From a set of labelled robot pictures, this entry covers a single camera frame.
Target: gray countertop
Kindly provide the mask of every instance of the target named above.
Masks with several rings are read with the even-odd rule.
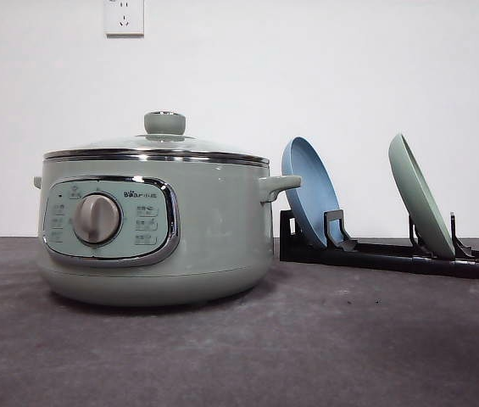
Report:
[[[0,406],[479,406],[479,280],[276,260],[231,298],[112,309],[51,293],[37,244],[0,238]]]

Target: wall socket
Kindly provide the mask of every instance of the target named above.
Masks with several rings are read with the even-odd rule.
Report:
[[[144,0],[103,0],[105,34],[108,36],[142,36]]]

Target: pot base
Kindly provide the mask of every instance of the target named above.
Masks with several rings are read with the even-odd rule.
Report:
[[[91,276],[67,274],[40,265],[43,278],[57,294],[90,304],[123,307],[190,304],[227,297],[253,287],[268,266],[184,276]]]

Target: lid rim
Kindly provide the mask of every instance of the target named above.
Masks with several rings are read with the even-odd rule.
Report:
[[[208,158],[208,159],[235,159],[241,161],[250,161],[254,163],[269,164],[269,160],[264,157],[255,155],[239,154],[239,153],[221,153],[221,152],[204,152],[204,151],[188,151],[188,150],[173,150],[173,149],[143,149],[143,148],[90,148],[90,149],[76,149],[76,150],[59,150],[52,151],[43,155],[44,159],[57,159],[68,157],[85,157],[92,156],[99,158],[103,156],[118,157],[118,156],[132,156],[135,155],[150,155],[150,156],[167,156],[167,157],[182,157],[182,158]]]

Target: dish rack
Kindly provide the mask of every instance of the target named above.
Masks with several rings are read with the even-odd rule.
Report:
[[[377,270],[394,270],[414,274],[452,276],[479,279],[479,250],[465,246],[456,237],[456,220],[450,214],[454,259],[438,258],[424,244],[415,224],[409,217],[410,246],[396,244],[360,243],[352,239],[344,226],[342,209],[325,212],[324,232],[327,247],[323,249],[309,246],[291,210],[281,211],[281,261],[311,263],[321,265],[344,265]],[[295,232],[292,233],[291,221]],[[331,236],[329,224],[339,222],[344,240],[339,242]]]

